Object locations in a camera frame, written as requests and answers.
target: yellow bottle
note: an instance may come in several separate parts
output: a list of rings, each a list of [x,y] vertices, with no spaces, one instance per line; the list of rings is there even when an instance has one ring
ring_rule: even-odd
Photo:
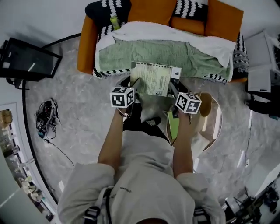
[[[112,25],[113,25],[114,30],[118,30],[118,29],[121,28],[121,27],[119,26],[118,17],[115,16],[114,14],[111,14],[110,21],[111,21],[111,23],[112,23]]]

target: sofa cushion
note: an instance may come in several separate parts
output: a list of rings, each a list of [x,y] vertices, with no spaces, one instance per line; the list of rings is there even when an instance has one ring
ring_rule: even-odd
[[[177,0],[173,16],[206,22],[208,6],[195,1]]]
[[[233,76],[232,79],[242,79],[248,77],[249,59],[247,56],[244,38],[238,34],[235,49],[233,52]]]
[[[131,0],[128,22],[143,21],[169,26],[176,0]]]
[[[170,25],[175,29],[204,36],[204,22],[202,21],[173,16],[170,20]]]
[[[101,0],[88,4],[85,13],[94,21],[98,31],[101,32],[103,27],[112,25],[111,14],[116,15],[120,23],[127,22],[130,8],[130,0]]]
[[[218,0],[208,1],[205,36],[216,36],[236,42],[244,11]]]

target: green blanket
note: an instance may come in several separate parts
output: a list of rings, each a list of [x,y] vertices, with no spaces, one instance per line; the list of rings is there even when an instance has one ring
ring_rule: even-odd
[[[182,77],[200,77],[218,74],[228,80],[230,66],[223,68],[218,60],[200,52],[188,42],[143,40],[122,41],[99,52],[101,71],[127,69],[132,61],[160,63],[182,68]]]

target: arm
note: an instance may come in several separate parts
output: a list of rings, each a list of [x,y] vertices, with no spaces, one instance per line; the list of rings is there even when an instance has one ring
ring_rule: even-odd
[[[176,179],[193,198],[196,208],[203,208],[210,216],[211,224],[226,223],[224,210],[203,174],[182,173]]]
[[[84,212],[93,206],[102,189],[114,185],[115,171],[105,164],[76,163],[59,199],[61,223],[84,223]]]
[[[117,171],[123,143],[123,117],[116,109],[108,134],[99,153],[97,163],[112,166]]]
[[[174,142],[173,172],[176,178],[181,173],[193,172],[193,155],[189,136],[189,116],[179,110],[179,130]]]

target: black curved line on floor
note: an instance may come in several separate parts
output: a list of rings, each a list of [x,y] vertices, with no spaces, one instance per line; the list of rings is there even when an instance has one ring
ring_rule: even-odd
[[[24,119],[24,124],[25,124],[25,130],[26,130],[26,135],[27,135],[27,139],[28,139],[28,143],[29,143],[29,146],[30,146],[30,149],[31,149],[31,153],[32,153],[32,156],[35,160],[35,164],[37,166],[37,169],[39,171],[39,174],[45,184],[45,186],[47,187],[50,195],[52,196],[53,200],[55,201],[55,203],[57,204],[58,201],[57,199],[55,198],[54,194],[52,193],[52,191],[50,190],[51,188],[49,187],[41,169],[40,169],[40,166],[39,166],[39,163],[37,161],[37,158],[36,158],[36,154],[35,154],[35,151],[34,151],[34,148],[33,148],[33,145],[32,145],[32,141],[31,141],[31,136],[30,136],[30,132],[29,132],[29,127],[28,127],[28,122],[27,122],[27,113],[26,113],[26,93],[25,93],[25,87],[26,87],[26,81],[23,80],[22,81],[22,107],[23,107],[23,119]]]
[[[76,38],[76,37],[79,37],[79,36],[81,36],[81,33],[77,33],[77,34],[71,35],[71,36],[69,36],[69,37],[66,37],[66,38],[57,40],[57,41],[55,41],[55,42],[52,42],[52,43],[50,43],[50,44],[47,44],[47,45],[43,46],[42,49],[46,49],[46,48],[48,48],[48,47],[50,47],[50,46],[52,46],[52,45],[54,45],[54,44],[58,44],[58,43],[60,43],[60,42],[63,42],[63,41],[66,41],[66,40],[70,40],[70,39],[73,39],[73,38]]]

